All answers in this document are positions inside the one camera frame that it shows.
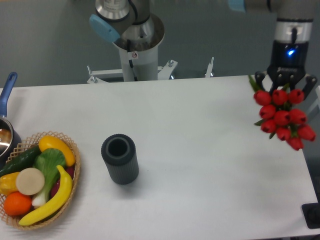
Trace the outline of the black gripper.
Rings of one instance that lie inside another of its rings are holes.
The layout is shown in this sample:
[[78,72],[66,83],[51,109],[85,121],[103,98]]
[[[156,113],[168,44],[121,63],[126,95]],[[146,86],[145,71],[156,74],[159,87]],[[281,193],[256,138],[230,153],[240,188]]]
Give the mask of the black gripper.
[[[270,65],[267,71],[257,71],[254,74],[254,79],[259,89],[271,93],[271,91],[278,89],[278,87],[283,87],[288,84],[290,89],[293,90],[296,84],[305,77],[305,86],[302,92],[304,100],[306,100],[318,82],[315,75],[306,75],[305,63],[308,48],[308,42],[281,43],[275,40],[273,42]],[[266,90],[263,85],[263,80],[267,75],[272,81],[269,90]]]

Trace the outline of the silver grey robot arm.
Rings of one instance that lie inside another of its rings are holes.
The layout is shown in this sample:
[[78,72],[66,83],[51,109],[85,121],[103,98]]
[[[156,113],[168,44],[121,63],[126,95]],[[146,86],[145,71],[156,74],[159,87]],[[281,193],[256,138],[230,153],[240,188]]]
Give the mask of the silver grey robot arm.
[[[273,90],[305,80],[308,95],[317,78],[307,74],[305,62],[316,12],[314,0],[230,0],[229,8],[239,12],[268,12],[277,15],[270,65],[254,77],[259,85],[270,77]],[[168,79],[171,70],[158,69],[158,46],[165,34],[162,21],[150,11],[147,0],[98,0],[89,24],[120,55],[126,82]]]

